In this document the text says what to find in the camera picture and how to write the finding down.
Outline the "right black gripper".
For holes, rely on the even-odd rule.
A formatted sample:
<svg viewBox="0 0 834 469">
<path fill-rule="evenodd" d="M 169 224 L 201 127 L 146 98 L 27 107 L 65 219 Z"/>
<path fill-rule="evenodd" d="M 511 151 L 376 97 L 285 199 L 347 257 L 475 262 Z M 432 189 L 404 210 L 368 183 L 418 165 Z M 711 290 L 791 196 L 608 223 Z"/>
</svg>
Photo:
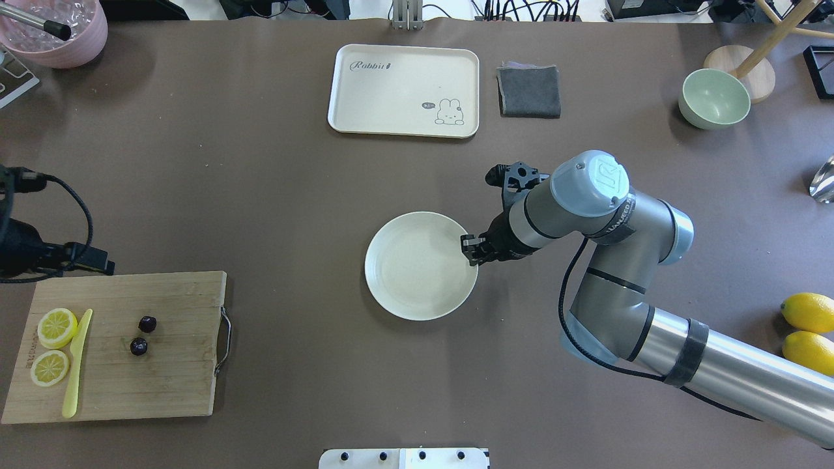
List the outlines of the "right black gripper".
<svg viewBox="0 0 834 469">
<path fill-rule="evenodd" d="M 468 252 L 470 266 L 483 265 L 492 261 L 511 261 L 523 259 L 536 248 L 527 246 L 513 233 L 509 221 L 509 212 L 502 212 L 495 217 L 482 237 L 473 234 L 461 235 L 461 250 Z"/>
</svg>

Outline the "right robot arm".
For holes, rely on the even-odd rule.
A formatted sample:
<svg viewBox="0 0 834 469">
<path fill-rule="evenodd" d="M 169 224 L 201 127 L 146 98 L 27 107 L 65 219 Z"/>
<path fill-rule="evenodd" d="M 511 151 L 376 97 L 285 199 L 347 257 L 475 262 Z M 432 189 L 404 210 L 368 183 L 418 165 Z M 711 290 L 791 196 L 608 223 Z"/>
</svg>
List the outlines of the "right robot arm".
<svg viewBox="0 0 834 469">
<path fill-rule="evenodd" d="M 566 306 L 579 256 L 569 262 L 556 306 L 579 354 L 832 449 L 831 377 L 650 303 L 659 267 L 691 249 L 694 226 L 686 213 L 635 189 L 612 154 L 587 150 L 552 173 L 523 162 L 497 164 L 485 183 L 501 190 L 502 210 L 486 231 L 461 237 L 471 265 L 523 259 L 575 233 L 583 247 L 595 244 Z"/>
</svg>

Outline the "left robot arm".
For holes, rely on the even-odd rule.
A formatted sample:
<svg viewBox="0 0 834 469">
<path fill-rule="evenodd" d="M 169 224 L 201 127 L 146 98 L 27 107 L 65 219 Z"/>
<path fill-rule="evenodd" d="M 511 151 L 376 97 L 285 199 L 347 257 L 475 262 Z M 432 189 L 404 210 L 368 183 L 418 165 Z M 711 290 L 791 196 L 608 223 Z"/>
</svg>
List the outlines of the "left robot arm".
<svg viewBox="0 0 834 469">
<path fill-rule="evenodd" d="M 65 181 L 48 173 L 23 167 L 2 166 L 1 282 L 7 285 L 33 284 L 61 278 L 68 271 L 87 271 L 112 276 L 115 263 L 108 253 L 91 246 L 93 218 L 83 199 Z M 42 191 L 48 183 L 62 187 L 83 211 L 87 224 L 84 243 L 44 242 L 32 225 L 11 217 L 15 196 Z"/>
</svg>

